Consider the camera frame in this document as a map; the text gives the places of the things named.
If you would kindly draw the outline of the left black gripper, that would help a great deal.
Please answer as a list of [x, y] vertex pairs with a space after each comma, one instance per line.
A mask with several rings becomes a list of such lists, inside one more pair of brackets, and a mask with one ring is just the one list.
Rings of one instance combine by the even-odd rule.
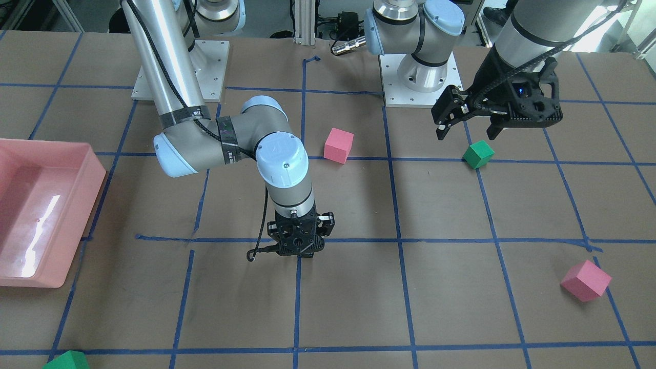
[[[462, 117], [469, 112], [467, 100], [470, 96], [468, 90], [461, 87], [448, 85], [441, 91], [439, 98], [431, 108], [433, 122], [436, 124], [436, 136], [438, 140], [444, 140], [454, 123], [461, 121]], [[507, 128], [503, 120], [491, 120], [486, 134], [489, 140], [495, 140], [499, 134]]]

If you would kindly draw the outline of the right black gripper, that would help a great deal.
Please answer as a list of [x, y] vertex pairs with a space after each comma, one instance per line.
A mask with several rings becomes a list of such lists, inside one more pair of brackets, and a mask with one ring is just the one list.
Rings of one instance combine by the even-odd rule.
[[268, 235], [276, 243], [268, 245], [268, 252], [277, 255], [300, 255], [312, 257], [323, 250], [326, 236], [330, 236], [335, 226], [334, 214], [326, 212], [318, 215], [316, 210], [298, 217], [289, 218], [275, 213], [274, 221], [268, 222]]

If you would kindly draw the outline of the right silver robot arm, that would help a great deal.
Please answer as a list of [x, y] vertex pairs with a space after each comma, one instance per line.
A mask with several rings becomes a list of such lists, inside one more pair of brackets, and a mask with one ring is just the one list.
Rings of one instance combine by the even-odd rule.
[[202, 34], [232, 34], [243, 28], [242, 1], [121, 1], [141, 57], [162, 132], [154, 136], [155, 155], [169, 177], [253, 159], [271, 199], [275, 220], [260, 230], [273, 245], [249, 250], [311, 258], [325, 247], [334, 225], [331, 212], [316, 210], [309, 155], [295, 136], [281, 105], [253, 96], [239, 114], [214, 119], [206, 96], [220, 92]]

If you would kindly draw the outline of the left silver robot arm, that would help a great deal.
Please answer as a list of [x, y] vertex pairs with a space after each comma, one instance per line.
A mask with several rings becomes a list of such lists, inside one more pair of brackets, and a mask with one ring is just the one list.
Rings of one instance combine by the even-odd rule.
[[[600, 1], [518, 1], [492, 48], [461, 90], [445, 87], [431, 114], [443, 140], [452, 126], [473, 117], [490, 118], [487, 136], [494, 140], [508, 128], [548, 128], [563, 112], [555, 69], [559, 54], [625, 9], [619, 1], [602, 21], [581, 26]], [[465, 14], [450, 1], [374, 1], [364, 19], [364, 37], [372, 54], [402, 54], [399, 77], [408, 88], [431, 92], [444, 86]]]

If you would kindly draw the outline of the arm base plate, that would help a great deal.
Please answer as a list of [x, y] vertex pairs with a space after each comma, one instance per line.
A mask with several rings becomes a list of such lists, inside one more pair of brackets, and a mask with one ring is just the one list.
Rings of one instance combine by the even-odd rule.
[[448, 86], [462, 87], [454, 54], [441, 66], [425, 66], [410, 54], [380, 55], [387, 107], [432, 108]]
[[[183, 48], [173, 56], [161, 54], [161, 60], [183, 98], [200, 93], [203, 101], [219, 103], [222, 100], [223, 82], [228, 64], [231, 45], [228, 40], [195, 40], [193, 49]], [[141, 61], [141, 67], [134, 82], [134, 100], [154, 101], [165, 96], [169, 102], [177, 98], [170, 91], [166, 77], [161, 72], [153, 55]]]

